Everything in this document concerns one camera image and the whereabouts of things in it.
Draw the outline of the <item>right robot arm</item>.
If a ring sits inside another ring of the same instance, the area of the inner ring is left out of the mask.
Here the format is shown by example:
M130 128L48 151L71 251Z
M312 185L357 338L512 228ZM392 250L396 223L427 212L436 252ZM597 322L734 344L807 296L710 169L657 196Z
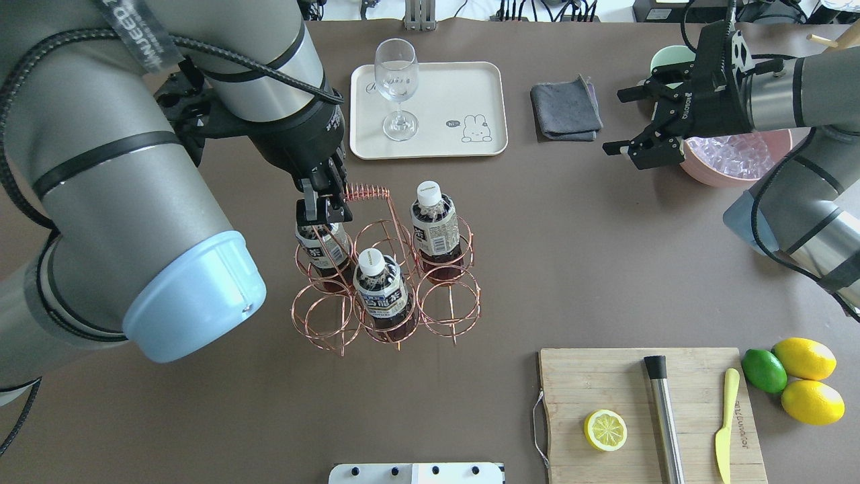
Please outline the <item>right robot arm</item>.
M806 137L723 214L756 251L811 279L858 318L858 218L836 199L859 177L858 48L755 63L733 19L708 24L696 56L654 68L621 102L653 100L651 122L631 140L607 142L637 169L678 165L681 143L783 128Z

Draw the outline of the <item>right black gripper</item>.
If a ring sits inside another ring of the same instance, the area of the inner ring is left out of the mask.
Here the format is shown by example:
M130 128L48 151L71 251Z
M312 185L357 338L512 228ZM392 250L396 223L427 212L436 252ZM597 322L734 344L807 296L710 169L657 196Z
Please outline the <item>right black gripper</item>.
M753 131L741 94L746 45L734 22L706 25L696 61L658 65L641 85L620 89L620 102L655 100L655 122L633 140L605 142L606 155L625 155L637 169L679 165L683 139Z

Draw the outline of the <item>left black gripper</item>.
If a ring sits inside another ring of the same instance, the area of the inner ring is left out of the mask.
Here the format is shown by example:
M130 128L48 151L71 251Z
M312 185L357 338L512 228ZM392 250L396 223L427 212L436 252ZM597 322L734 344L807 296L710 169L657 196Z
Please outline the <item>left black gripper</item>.
M303 198L297 201L299 227L350 223L340 106L311 99L297 113L271 122L233 114L203 71L186 58L156 92L156 102L194 165L202 162L206 140L248 136L270 165L287 171Z

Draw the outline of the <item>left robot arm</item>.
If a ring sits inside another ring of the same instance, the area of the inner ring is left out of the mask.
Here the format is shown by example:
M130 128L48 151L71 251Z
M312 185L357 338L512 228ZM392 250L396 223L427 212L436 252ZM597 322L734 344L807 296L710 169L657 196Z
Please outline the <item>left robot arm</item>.
M245 238L198 171L246 136L302 193L299 225L346 223L342 97L296 1L3 1L2 186L50 234L2 282L2 402L92 350L155 362L260 309Z

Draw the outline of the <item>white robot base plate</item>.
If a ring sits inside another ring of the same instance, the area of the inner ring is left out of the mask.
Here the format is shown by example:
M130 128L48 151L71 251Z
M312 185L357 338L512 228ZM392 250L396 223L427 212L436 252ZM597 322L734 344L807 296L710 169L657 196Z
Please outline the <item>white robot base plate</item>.
M329 473L329 483L505 483L496 462L344 463Z

